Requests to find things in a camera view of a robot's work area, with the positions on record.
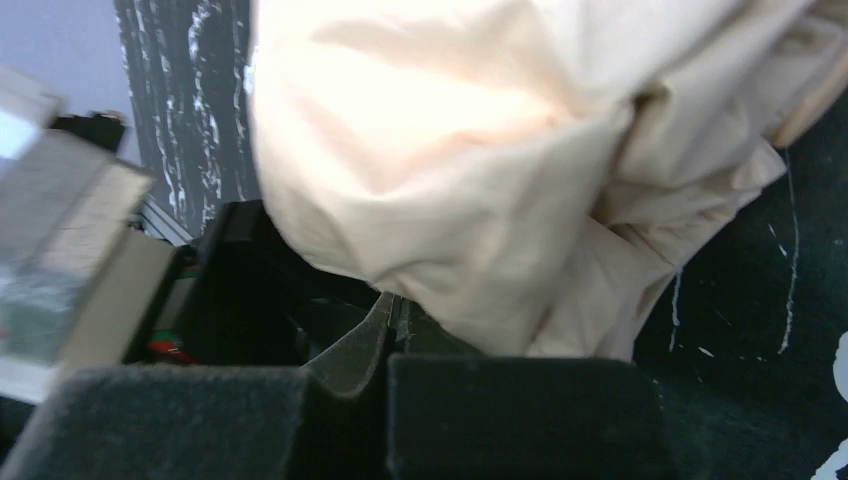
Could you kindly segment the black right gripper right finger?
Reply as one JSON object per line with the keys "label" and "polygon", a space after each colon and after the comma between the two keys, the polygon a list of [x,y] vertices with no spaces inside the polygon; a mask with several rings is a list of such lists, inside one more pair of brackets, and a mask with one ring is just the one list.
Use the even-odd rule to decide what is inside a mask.
{"label": "black right gripper right finger", "polygon": [[615,360],[404,350],[387,361],[391,479],[676,479],[658,397]]}

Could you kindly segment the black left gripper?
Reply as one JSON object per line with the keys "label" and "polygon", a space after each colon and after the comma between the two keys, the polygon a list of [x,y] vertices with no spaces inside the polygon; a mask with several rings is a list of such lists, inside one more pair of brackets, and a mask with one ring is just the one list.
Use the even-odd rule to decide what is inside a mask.
{"label": "black left gripper", "polygon": [[142,323],[142,359],[176,365],[299,366],[357,326],[378,298],[314,268],[259,200],[223,204],[177,249]]}

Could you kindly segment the beige folding umbrella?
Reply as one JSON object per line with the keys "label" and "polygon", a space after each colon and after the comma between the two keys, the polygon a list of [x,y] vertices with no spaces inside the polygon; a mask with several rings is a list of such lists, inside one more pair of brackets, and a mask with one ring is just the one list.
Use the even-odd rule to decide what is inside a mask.
{"label": "beige folding umbrella", "polygon": [[265,208],[490,355],[628,360],[847,84],[843,1],[256,1]]}

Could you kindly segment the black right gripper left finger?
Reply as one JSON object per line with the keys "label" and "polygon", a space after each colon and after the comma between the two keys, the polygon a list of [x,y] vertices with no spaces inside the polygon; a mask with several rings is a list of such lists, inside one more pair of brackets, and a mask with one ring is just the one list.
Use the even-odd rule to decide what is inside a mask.
{"label": "black right gripper left finger", "polygon": [[398,299],[300,367],[78,372],[39,407],[5,479],[378,479]]}

